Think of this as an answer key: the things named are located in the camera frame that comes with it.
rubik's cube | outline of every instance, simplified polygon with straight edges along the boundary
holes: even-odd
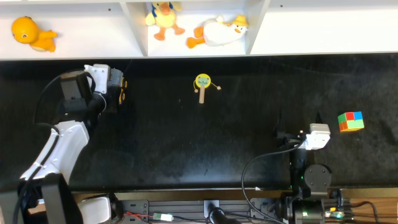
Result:
[[[361,112],[347,112],[338,117],[340,131],[356,131],[365,128]]]

toy head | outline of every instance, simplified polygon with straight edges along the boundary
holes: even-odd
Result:
[[[173,4],[171,2],[152,2],[152,13],[154,13],[154,9],[167,16],[170,14],[170,10],[173,9]]]
[[[39,38],[40,29],[30,17],[20,17],[16,19],[11,26],[14,38],[22,43],[29,44]]]
[[[244,15],[236,16],[236,19],[232,21],[232,27],[235,32],[239,34],[244,34],[248,31],[249,24],[246,22],[246,17]]]
[[[200,74],[196,77],[195,83],[197,86],[200,88],[201,86],[204,86],[205,88],[210,86],[211,80],[210,77],[207,74]]]

wooden handle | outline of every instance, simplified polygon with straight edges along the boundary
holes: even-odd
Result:
[[[200,87],[200,92],[199,92],[199,103],[205,103],[205,86],[202,85]]]

white duck plush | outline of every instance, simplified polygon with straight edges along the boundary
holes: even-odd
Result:
[[[248,26],[244,15],[238,15],[231,23],[224,22],[223,17],[219,16],[216,20],[208,20],[203,26],[195,28],[193,32],[196,38],[189,37],[187,45],[190,49],[204,43],[209,46],[225,45],[242,38]]]

black table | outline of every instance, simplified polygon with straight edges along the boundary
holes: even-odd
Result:
[[[332,186],[398,185],[396,54],[1,62],[0,185],[18,179],[48,138],[31,124],[45,84],[85,63],[127,69],[129,87],[119,114],[103,114],[81,152],[72,190],[239,187],[250,159],[277,150],[281,110],[290,133],[308,131],[318,112],[329,125],[331,140],[314,155],[332,169]],[[199,73],[222,87],[206,89],[204,105],[192,87]],[[55,108],[59,90],[50,92]],[[349,111],[362,111],[365,129],[339,132],[337,116]],[[52,109],[40,114],[53,118]],[[289,188],[289,155],[257,161],[246,180]]]

